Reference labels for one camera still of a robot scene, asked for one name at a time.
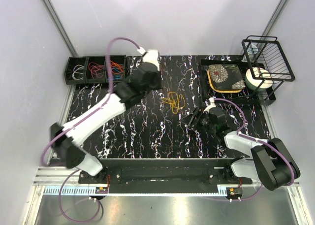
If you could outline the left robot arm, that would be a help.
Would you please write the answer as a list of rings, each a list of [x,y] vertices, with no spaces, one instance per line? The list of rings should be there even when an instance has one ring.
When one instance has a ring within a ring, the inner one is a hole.
[[[88,111],[65,123],[50,127],[51,147],[66,168],[77,168],[89,174],[93,182],[106,179],[100,160],[84,151],[81,145],[105,123],[139,104],[146,95],[161,89],[161,71],[158,50],[149,49],[142,55],[142,62],[127,78],[114,86],[99,103]]]

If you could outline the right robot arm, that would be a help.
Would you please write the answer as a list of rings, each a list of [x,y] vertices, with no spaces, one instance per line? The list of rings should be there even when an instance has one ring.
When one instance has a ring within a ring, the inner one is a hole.
[[[223,110],[215,105],[194,109],[181,119],[189,128],[204,129],[228,149],[239,151],[249,159],[237,159],[223,172],[224,180],[234,184],[240,178],[259,180],[270,191],[291,185],[301,172],[284,143],[250,137],[230,127]]]

